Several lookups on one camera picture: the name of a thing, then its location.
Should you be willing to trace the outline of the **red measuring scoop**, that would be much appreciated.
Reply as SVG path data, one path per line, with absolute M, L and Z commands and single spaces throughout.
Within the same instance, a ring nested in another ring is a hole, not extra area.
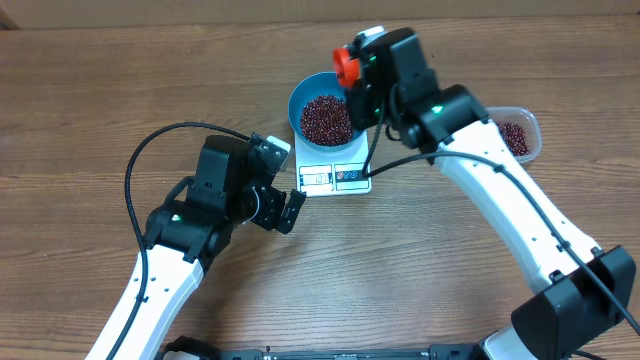
M 332 60 L 338 83 L 344 88 L 353 88 L 361 78 L 359 60 L 352 58 L 349 50 L 345 47 L 335 48 Z

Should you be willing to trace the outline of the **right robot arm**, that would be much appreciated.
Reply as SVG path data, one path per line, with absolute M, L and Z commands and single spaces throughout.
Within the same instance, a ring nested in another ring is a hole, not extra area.
M 495 229 L 534 294 L 509 325 L 467 346 L 468 358 L 567 359 L 621 321 L 639 328 L 628 309 L 633 258 L 621 246 L 603 251 L 558 210 L 465 87 L 357 81 L 345 95 L 356 128 L 389 122 L 408 148 L 420 151 L 377 171 L 417 160 L 435 165 Z

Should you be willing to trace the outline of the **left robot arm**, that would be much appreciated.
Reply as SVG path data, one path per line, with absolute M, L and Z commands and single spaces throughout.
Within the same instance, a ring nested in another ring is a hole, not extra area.
M 154 358 L 239 225 L 292 230 L 306 196 L 272 185 L 291 151 L 274 136 L 206 138 L 194 175 L 176 184 L 147 218 L 131 278 L 89 358 Z

